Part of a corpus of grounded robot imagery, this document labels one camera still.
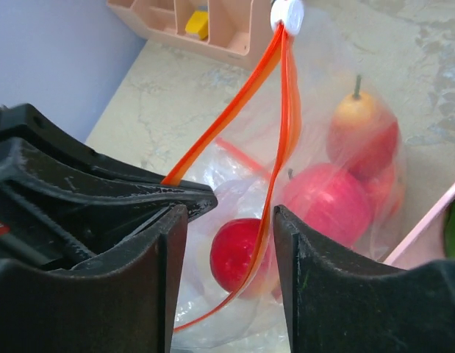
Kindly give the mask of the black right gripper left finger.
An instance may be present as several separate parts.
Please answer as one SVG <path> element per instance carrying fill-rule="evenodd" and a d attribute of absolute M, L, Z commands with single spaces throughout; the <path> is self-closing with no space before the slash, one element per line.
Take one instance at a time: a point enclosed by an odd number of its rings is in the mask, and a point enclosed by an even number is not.
<path fill-rule="evenodd" d="M 0 259 L 0 352 L 169 352 L 187 209 L 69 271 Z"/>

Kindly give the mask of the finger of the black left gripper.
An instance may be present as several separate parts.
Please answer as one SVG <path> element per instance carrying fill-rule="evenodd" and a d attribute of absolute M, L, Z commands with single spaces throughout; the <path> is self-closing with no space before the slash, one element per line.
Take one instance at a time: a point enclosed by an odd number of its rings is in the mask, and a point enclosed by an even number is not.
<path fill-rule="evenodd" d="M 162 185 L 147 171 L 124 176 L 44 151 L 13 137 L 0 141 L 0 261 L 74 268 L 151 228 L 176 206 L 195 220 L 217 206 L 213 190 Z"/>
<path fill-rule="evenodd" d="M 98 153 L 31 104 L 0 109 L 0 188 L 30 191 L 208 191 Z"/>

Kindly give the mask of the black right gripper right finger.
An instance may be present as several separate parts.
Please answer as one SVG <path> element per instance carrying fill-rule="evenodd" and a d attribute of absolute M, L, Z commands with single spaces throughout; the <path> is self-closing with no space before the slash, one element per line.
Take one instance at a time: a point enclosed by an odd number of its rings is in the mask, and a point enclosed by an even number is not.
<path fill-rule="evenodd" d="M 273 235 L 292 352 L 455 352 L 455 260 L 378 263 L 282 205 Z"/>

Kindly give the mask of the red apple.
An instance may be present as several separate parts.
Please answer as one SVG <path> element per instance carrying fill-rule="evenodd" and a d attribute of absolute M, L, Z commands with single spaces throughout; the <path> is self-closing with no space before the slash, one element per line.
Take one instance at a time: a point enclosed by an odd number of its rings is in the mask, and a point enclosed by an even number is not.
<path fill-rule="evenodd" d="M 304 223 L 346 247 L 360 239 L 373 220 L 361 183 L 331 163 L 319 163 L 296 174 L 283 189 L 282 204 Z"/>

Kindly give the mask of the dark red round fruit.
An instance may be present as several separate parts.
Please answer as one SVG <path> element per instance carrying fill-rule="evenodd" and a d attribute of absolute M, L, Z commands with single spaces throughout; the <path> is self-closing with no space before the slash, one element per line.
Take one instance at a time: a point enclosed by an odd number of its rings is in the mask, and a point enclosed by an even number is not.
<path fill-rule="evenodd" d="M 238 218 L 225 223 L 212 241 L 210 268 L 216 282 L 233 292 L 246 274 L 259 231 L 258 218 Z M 253 299 L 272 289 L 279 281 L 274 243 L 268 244 L 256 275 L 240 294 L 241 299 Z"/>

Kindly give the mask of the yellow red pear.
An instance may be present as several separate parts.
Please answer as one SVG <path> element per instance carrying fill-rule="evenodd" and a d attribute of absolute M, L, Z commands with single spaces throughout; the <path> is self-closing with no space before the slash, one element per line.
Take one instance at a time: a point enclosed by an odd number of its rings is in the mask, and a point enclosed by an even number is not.
<path fill-rule="evenodd" d="M 358 179 L 378 176 L 398 151 L 400 131 L 395 115 L 380 99 L 362 89 L 357 75 L 354 90 L 337 105 L 329 125 L 329 159 Z"/>

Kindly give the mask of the clear orange-zipper top bag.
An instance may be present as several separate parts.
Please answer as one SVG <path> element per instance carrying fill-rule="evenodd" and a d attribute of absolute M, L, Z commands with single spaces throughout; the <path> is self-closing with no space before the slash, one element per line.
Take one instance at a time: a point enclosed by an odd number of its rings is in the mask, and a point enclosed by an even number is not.
<path fill-rule="evenodd" d="M 256 68 L 164 178 L 204 182 L 218 198 L 188 229 L 173 336 L 182 351 L 267 352 L 286 338 L 274 207 L 373 259 L 399 222 L 398 119 L 323 11 L 275 1 L 270 17 Z"/>

